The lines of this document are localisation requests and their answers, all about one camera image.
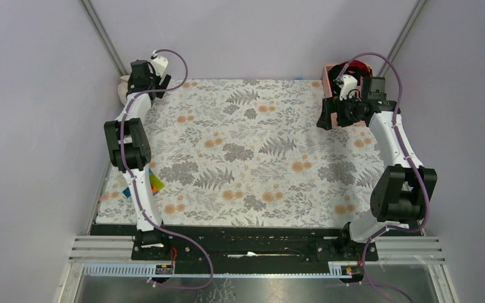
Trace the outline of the white mesh laundry bag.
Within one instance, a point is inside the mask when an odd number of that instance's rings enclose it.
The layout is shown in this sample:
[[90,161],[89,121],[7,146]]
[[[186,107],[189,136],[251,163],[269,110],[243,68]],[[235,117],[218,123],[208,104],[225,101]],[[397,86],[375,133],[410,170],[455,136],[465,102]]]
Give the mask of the white mesh laundry bag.
[[127,92],[128,92],[128,81],[130,75],[124,75],[120,77],[120,83],[117,86],[117,94],[119,96],[120,102],[126,105],[127,102]]

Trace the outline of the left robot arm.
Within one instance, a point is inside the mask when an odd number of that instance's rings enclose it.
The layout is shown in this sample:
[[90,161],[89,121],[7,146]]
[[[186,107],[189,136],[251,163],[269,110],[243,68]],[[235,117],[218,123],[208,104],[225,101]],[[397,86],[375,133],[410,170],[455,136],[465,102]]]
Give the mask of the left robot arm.
[[171,244],[158,229],[162,218],[153,200],[152,153],[143,120],[157,96],[155,90],[161,87],[161,80],[150,61],[132,62],[124,108],[117,118],[104,124],[111,164],[126,180],[136,212],[135,249],[146,249],[155,259],[167,257]]

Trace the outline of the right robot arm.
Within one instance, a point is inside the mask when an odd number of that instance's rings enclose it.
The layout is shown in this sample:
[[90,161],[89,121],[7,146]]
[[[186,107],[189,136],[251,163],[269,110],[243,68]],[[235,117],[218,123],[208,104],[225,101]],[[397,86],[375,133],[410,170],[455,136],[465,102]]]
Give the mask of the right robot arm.
[[370,195],[369,210],[347,223],[336,240],[339,256],[352,260],[361,253],[362,244],[386,231],[407,232],[405,225],[425,222],[438,177],[412,151],[398,102],[386,97],[384,78],[367,76],[358,81],[344,74],[334,84],[339,94],[323,99],[317,126],[330,130],[333,125],[346,127],[364,122],[376,138],[385,164]]

